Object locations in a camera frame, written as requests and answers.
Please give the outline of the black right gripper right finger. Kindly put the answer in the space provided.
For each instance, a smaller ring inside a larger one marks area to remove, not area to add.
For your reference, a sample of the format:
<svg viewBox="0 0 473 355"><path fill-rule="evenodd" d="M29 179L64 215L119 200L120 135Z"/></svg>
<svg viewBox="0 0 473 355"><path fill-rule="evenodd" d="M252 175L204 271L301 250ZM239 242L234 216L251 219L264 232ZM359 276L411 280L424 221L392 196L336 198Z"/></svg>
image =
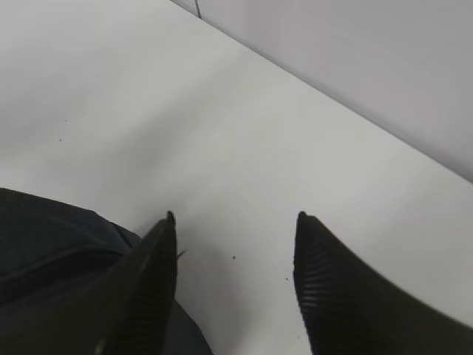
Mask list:
<svg viewBox="0 0 473 355"><path fill-rule="evenodd" d="M293 281L313 354L471 354L472 328L417 300L300 212Z"/></svg>

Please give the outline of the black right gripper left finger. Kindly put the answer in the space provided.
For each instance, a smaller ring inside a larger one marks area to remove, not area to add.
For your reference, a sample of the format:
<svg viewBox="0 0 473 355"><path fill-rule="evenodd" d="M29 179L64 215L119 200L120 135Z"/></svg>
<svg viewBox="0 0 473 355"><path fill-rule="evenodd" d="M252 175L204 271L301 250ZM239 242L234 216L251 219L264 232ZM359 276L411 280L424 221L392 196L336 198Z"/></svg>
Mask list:
<svg viewBox="0 0 473 355"><path fill-rule="evenodd" d="M1 337L2 354L161 354L177 284L168 212L87 292Z"/></svg>

